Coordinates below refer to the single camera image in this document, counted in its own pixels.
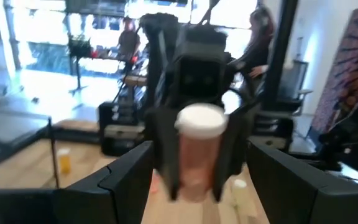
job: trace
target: wooden table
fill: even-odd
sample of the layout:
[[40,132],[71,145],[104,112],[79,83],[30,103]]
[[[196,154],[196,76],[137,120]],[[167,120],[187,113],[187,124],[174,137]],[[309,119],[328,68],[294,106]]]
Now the wooden table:
[[[57,149],[69,148],[72,172],[60,175],[62,187],[80,180],[109,164],[115,158],[100,153],[98,146],[58,142]],[[242,179],[246,187],[236,187]],[[50,143],[41,140],[0,164],[0,188],[39,188],[53,186]],[[150,193],[142,224],[265,224],[269,223],[245,167],[241,175],[231,177],[225,185],[222,202],[169,202],[162,182],[159,191]]]

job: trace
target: wooden tabletop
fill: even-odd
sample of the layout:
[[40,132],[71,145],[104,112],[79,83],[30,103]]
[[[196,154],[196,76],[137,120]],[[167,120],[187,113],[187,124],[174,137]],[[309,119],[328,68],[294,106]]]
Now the wooden tabletop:
[[[70,149],[71,172],[60,174],[62,187],[92,174],[116,158],[106,157],[95,145],[58,142],[57,149]],[[243,180],[246,187],[237,186]],[[0,188],[53,187],[52,153],[48,140],[35,142],[0,164]],[[150,193],[142,224],[266,224],[267,217],[256,194],[247,167],[225,185],[223,199],[203,203],[169,202],[162,182]]]

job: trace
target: colorful tapestry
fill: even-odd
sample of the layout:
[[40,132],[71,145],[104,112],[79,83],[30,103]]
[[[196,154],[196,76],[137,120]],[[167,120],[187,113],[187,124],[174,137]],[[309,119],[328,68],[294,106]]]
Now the colorful tapestry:
[[311,124],[309,137],[329,131],[358,105],[358,9],[353,11],[339,45],[326,86]]

